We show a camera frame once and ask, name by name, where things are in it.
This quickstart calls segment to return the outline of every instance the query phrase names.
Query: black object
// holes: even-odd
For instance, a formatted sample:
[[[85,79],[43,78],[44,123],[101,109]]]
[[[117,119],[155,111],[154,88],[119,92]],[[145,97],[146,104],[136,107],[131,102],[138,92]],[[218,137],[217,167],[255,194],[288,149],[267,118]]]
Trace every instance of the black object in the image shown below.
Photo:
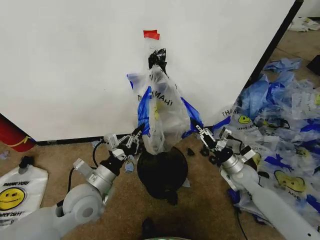
[[[28,165],[34,165],[34,164],[35,164],[35,158],[33,156],[24,156],[21,159],[19,168],[25,169],[26,167],[28,167]]]
[[[315,58],[309,62],[306,67],[320,76],[320,55],[315,56]]]
[[[242,145],[244,143],[240,139],[237,139],[237,138],[235,138],[235,137],[233,137],[231,135],[228,135],[227,139],[235,140],[235,141],[240,143],[240,145],[239,145],[239,154],[241,154]]]
[[[167,52],[165,48],[155,50],[148,58],[149,62],[149,69],[151,69],[154,65],[159,65],[159,67],[162,69],[162,71],[167,75],[166,73],[166,56]]]
[[[68,189],[66,191],[66,193],[70,192],[71,190],[71,180],[72,180],[72,173],[74,172],[74,168],[71,168],[70,172],[69,172],[69,180],[68,180]]]
[[[221,165],[222,163],[226,162],[229,158],[231,158],[233,154],[234,152],[229,147],[225,147],[221,151],[215,151],[215,162]]]
[[[115,175],[119,176],[120,169],[125,161],[121,161],[118,158],[116,158],[111,151],[109,151],[109,153],[110,156],[108,157],[108,159],[101,161],[100,164],[109,169]]]
[[[142,223],[143,239],[152,239],[157,236],[156,226],[151,218],[146,218]]]
[[[167,199],[170,204],[176,205],[176,191],[187,178],[188,164],[185,156],[176,147],[157,155],[144,150],[137,164],[137,172],[152,197]]]
[[[270,178],[269,173],[267,173],[266,171],[258,171],[258,175],[266,179]]]
[[[239,227],[240,227],[240,229],[241,229],[241,232],[242,232],[245,240],[248,240],[247,235],[246,235],[244,229],[242,228],[242,225],[241,225],[241,222],[240,222],[240,218],[239,218],[239,213],[240,213],[241,211],[240,211],[240,209],[239,209],[238,207],[235,207],[234,210],[235,210],[236,219],[237,219],[237,221],[238,221],[238,224],[239,224]]]
[[[200,150],[200,153],[202,156],[208,157],[210,152],[209,152],[209,149],[207,148],[207,146],[203,145],[202,149]]]
[[[313,174],[312,175],[315,175],[317,172],[320,171],[320,166],[317,166],[314,171],[313,171]]]
[[[95,165],[96,167],[99,166],[98,163],[97,163],[97,161],[96,161],[96,151],[97,151],[97,148],[100,146],[100,144],[105,144],[105,143],[106,143],[106,141],[102,139],[102,140],[100,140],[100,142],[98,142],[97,145],[95,145],[94,148],[93,148],[92,160],[93,160],[93,163],[94,163],[94,165]]]
[[[194,156],[194,155],[195,155],[195,152],[192,151],[192,149],[188,147],[186,154],[187,154],[188,156]]]
[[[213,165],[217,165],[218,167],[221,166],[221,163],[217,161],[217,158],[214,156],[209,156],[209,162],[212,163]]]

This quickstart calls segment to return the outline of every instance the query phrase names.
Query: black cable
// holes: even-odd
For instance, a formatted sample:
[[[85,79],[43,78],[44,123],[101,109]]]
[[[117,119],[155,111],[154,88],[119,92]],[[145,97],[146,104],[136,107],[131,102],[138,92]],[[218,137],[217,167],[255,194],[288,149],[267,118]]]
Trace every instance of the black cable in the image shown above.
[[[236,219],[238,220],[239,226],[240,226],[240,228],[241,228],[241,232],[242,232],[245,240],[248,240],[247,235],[245,234],[245,231],[244,231],[244,229],[243,229],[242,226],[241,226],[241,222],[240,222],[240,218],[239,218],[239,209],[235,209],[235,214],[236,214]]]
[[[72,178],[72,173],[74,172],[74,168],[72,168],[71,170],[70,170],[70,173],[69,173],[69,181],[68,181],[68,190],[67,190],[67,192],[66,193],[68,193],[68,192],[70,192],[70,190],[71,190],[71,178]]]
[[[105,140],[102,139],[102,140],[101,140],[100,142],[98,142],[97,145],[95,145],[95,147],[93,148],[92,160],[93,160],[94,165],[95,165],[96,167],[99,166],[98,163],[97,163],[97,161],[96,161],[96,150],[97,150],[97,148],[99,147],[100,144],[104,144],[104,143],[105,143]]]
[[[239,154],[240,154],[240,152],[241,152],[241,150],[242,150],[242,145],[243,145],[244,143],[243,143],[240,139],[237,139],[237,138],[235,138],[235,137],[233,137],[233,136],[231,136],[231,135],[229,135],[229,136],[227,137],[227,139],[235,140],[235,141],[237,141],[237,142],[240,143],[240,145],[239,145]]]

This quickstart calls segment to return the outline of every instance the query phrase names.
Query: white wall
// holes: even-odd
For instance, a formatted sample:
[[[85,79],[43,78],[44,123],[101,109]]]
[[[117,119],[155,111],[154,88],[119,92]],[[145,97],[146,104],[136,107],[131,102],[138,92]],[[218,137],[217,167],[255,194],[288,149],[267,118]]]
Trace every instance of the white wall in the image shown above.
[[[137,127],[127,73],[157,29],[205,125],[234,103],[294,0],[0,0],[0,113],[36,141]]]
[[[320,17],[320,0],[304,0],[297,17]]]

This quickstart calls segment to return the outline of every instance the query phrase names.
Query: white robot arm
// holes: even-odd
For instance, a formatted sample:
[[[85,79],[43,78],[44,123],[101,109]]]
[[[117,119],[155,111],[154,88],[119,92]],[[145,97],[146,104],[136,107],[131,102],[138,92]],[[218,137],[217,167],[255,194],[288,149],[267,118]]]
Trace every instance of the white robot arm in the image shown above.
[[[256,153],[246,146],[235,155],[226,147],[228,139],[234,139],[231,131],[222,129],[219,140],[207,129],[194,123],[200,139],[212,151],[221,164],[220,174],[234,190],[246,189],[252,201],[268,221],[288,240],[320,240],[320,234],[301,215],[295,212],[275,192],[259,185],[257,172],[244,163]]]
[[[144,125],[119,141],[115,134],[105,137],[110,157],[97,169],[80,158],[73,163],[87,183],[69,191],[65,199],[52,207],[43,207],[29,214],[0,233],[3,240],[60,240],[76,226],[98,220],[113,192],[113,181],[129,155],[135,155]]]

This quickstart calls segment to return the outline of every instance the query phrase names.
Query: white plastic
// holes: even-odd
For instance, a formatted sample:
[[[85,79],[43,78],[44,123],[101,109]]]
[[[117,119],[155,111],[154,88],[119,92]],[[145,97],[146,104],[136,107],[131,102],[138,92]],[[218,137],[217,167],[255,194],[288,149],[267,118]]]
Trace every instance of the white plastic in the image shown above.
[[[16,167],[0,178],[0,230],[40,207],[47,181],[48,172],[32,165],[24,174]]]

